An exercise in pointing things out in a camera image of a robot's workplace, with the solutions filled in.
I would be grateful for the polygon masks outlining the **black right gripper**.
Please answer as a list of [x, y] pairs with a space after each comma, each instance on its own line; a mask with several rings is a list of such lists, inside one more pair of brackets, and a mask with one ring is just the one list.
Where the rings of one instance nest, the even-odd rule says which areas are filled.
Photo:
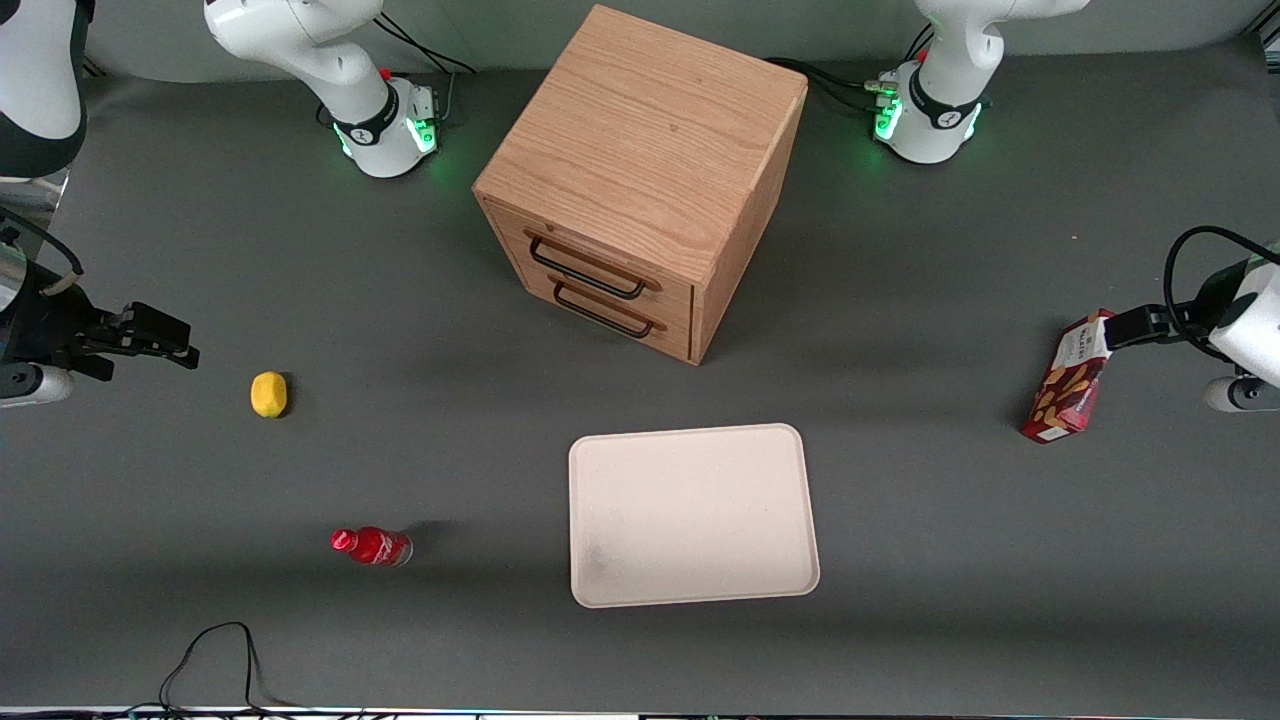
[[[77, 336], [95, 325], [96, 346], [79, 346]], [[127, 304], [102, 319], [78, 286], [52, 296], [32, 290], [3, 313], [3, 361], [58, 366], [100, 382], [114, 377], [109, 354], [159, 357], [195, 370], [200, 351], [189, 334], [189, 324], [147, 304]]]

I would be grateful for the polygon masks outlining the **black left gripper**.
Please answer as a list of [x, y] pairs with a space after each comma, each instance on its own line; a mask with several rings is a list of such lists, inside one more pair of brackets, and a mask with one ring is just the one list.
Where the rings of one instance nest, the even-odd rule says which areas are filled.
[[1105, 343], [1110, 352], [1142, 345], [1185, 342], [1210, 348], [1210, 332], [1219, 324], [1245, 278], [1249, 260], [1215, 272], [1197, 295], [1176, 302], [1176, 261], [1167, 261], [1167, 307], [1139, 306], [1105, 319]]

